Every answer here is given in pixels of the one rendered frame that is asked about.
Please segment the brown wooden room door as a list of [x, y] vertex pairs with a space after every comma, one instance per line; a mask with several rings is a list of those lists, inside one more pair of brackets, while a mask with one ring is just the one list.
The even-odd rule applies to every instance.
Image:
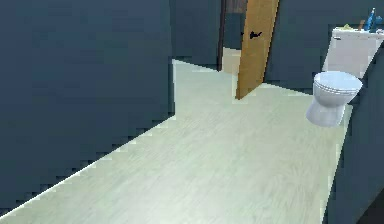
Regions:
[[[279, 0], [248, 0], [243, 30], [236, 98], [245, 97], [263, 83]], [[250, 39], [249, 34], [262, 32]]]

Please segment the white toilet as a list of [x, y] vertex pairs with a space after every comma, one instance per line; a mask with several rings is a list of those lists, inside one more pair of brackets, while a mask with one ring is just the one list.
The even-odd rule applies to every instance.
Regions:
[[322, 70], [313, 78], [313, 100], [306, 112], [311, 123], [322, 127], [340, 124], [382, 43], [384, 32], [332, 30]]

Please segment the blue spray bottle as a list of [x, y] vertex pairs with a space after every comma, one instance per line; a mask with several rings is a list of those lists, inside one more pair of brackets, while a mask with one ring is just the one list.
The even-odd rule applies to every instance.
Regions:
[[372, 25], [372, 22], [374, 21], [376, 9], [372, 8], [365, 24], [364, 24], [364, 31], [369, 31]]

